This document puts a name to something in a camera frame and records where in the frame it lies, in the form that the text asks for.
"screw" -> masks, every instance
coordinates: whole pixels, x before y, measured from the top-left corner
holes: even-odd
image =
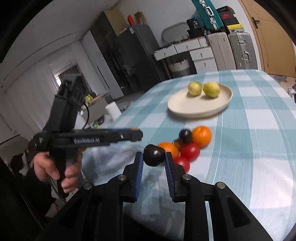
[[[220,189],[224,189],[226,186],[225,186],[225,183],[223,183],[223,182],[218,182],[218,183],[217,183],[217,187],[220,188]]]
[[[124,181],[126,179],[126,175],[120,174],[117,176],[117,179],[120,181]]]
[[[183,179],[190,180],[191,179],[191,176],[189,174],[184,174],[183,175]]]
[[[89,190],[89,189],[92,188],[92,184],[91,184],[91,183],[86,183],[86,184],[83,185],[83,188],[84,188],[85,190]]]

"tablecloth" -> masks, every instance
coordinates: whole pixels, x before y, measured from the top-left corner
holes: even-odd
[[[228,108],[200,120],[174,116],[167,102],[191,80],[230,87]],[[296,222],[296,105],[263,71],[209,72],[159,83],[110,125],[139,127],[143,140],[89,148],[83,155],[83,172],[94,184],[105,183],[122,173],[147,144],[171,142],[181,129],[199,125],[208,126],[213,138],[191,163],[189,174],[206,183],[226,183],[273,240],[283,240]],[[172,202],[164,166],[144,166],[139,200],[125,204],[124,211],[160,235],[183,237],[185,205]]]

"white desk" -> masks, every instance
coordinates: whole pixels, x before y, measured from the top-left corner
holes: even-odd
[[[217,71],[216,61],[212,49],[205,37],[190,39],[167,48],[155,51],[155,59],[162,60],[173,55],[188,52],[194,62],[197,73]]]

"red tomato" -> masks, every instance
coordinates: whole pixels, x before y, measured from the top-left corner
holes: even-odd
[[[190,169],[190,161],[188,161],[186,158],[184,157],[177,157],[174,159],[175,164],[179,164],[184,168],[184,171],[187,173],[189,172]]]
[[[188,161],[193,161],[200,155],[200,149],[195,143],[190,143],[183,147],[181,150],[181,156]]]

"green fruit in background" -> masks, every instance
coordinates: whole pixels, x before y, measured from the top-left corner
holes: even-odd
[[[199,96],[202,93],[202,84],[196,81],[191,81],[188,85],[188,91],[192,96]]]
[[[204,85],[203,88],[206,96],[210,98],[217,98],[220,94],[220,86],[216,82],[209,82]]]

